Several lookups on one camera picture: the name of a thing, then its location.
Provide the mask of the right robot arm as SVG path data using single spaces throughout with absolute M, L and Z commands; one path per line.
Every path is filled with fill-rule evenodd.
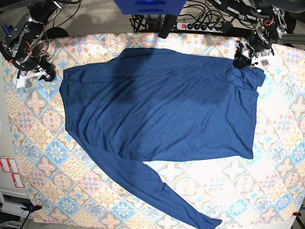
M 17 88 L 25 86 L 28 79 L 51 82 L 55 76 L 54 66 L 47 60 L 49 40 L 46 27 L 64 9 L 58 0 L 35 3 L 16 26 L 2 28 L 6 34 L 0 43 L 4 59 L 17 68 L 13 84 Z

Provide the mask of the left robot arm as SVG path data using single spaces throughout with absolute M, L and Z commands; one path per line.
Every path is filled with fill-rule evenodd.
M 252 7 L 245 9 L 245 19 L 253 16 L 259 26 L 248 38 L 239 40 L 234 56 L 234 66 L 244 68 L 253 67 L 260 60 L 274 56 L 272 44 L 304 44 L 303 34 L 294 34 L 295 19 L 289 18 L 289 13 L 303 13 L 305 2 L 303 0 L 254 0 Z

